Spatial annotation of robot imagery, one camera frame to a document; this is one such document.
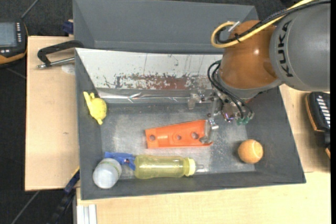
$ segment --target plastic bottle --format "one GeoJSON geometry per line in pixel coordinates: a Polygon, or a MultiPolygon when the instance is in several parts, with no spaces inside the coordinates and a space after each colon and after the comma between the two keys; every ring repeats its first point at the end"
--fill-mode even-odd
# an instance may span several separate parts
{"type": "Polygon", "coordinates": [[[179,156],[138,155],[134,164],[134,175],[139,179],[191,176],[196,170],[193,159],[179,156]]]}
{"type": "Polygon", "coordinates": [[[93,172],[93,182],[100,188],[108,189],[115,185],[121,175],[121,165],[112,158],[103,159],[93,172]]]}

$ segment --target hole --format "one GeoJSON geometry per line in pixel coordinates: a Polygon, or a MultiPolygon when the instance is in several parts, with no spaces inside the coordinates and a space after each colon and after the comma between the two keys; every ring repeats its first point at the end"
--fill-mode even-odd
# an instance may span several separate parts
{"type": "Polygon", "coordinates": [[[198,139],[200,136],[197,133],[194,132],[194,133],[191,134],[191,137],[193,139],[198,139]]]}

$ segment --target wooden table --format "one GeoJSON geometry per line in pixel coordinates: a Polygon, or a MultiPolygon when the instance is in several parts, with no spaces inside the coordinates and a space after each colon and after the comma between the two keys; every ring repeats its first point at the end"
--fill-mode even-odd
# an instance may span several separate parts
{"type": "MultiPolygon", "coordinates": [[[[71,66],[36,68],[40,48],[71,37],[28,39],[25,189],[64,188],[79,165],[75,76],[71,66]]],[[[73,56],[51,55],[51,60],[73,56]]],[[[198,193],[81,200],[97,205],[103,223],[331,223],[330,161],[315,144],[303,106],[304,92],[280,87],[306,184],[198,193]]]]}

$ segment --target black handle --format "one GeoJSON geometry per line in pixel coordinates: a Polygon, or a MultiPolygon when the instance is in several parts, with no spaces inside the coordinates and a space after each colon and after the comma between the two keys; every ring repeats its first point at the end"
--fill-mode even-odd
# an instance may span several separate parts
{"type": "Polygon", "coordinates": [[[37,57],[46,65],[46,67],[51,67],[51,62],[47,58],[47,55],[70,48],[84,48],[84,44],[78,40],[71,40],[60,44],[52,45],[39,50],[37,53],[37,57]]]}

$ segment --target metal clamp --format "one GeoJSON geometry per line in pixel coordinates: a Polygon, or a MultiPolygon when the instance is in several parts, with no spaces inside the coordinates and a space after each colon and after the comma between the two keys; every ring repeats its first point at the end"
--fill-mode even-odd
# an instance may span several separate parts
{"type": "Polygon", "coordinates": [[[216,95],[210,95],[206,97],[203,93],[192,93],[188,100],[188,108],[193,109],[196,103],[211,102],[210,113],[207,114],[207,121],[204,126],[204,136],[200,138],[202,144],[208,144],[212,141],[213,133],[219,126],[215,122],[216,109],[218,108],[219,97],[216,95]]]}
{"type": "Polygon", "coordinates": [[[47,58],[48,54],[53,54],[54,52],[59,52],[59,51],[67,50],[67,49],[70,49],[70,48],[84,48],[84,45],[83,45],[82,42],[80,42],[78,40],[71,40],[71,41],[63,42],[63,43],[56,44],[56,45],[53,45],[53,46],[49,46],[49,47],[46,47],[46,48],[42,48],[41,50],[38,51],[37,57],[44,64],[38,65],[37,68],[42,69],[42,68],[47,68],[47,67],[51,67],[51,66],[54,66],[54,65],[63,65],[63,64],[68,63],[70,61],[73,61],[75,59],[74,57],[59,60],[59,61],[55,61],[55,62],[50,62],[50,60],[47,58]]]}

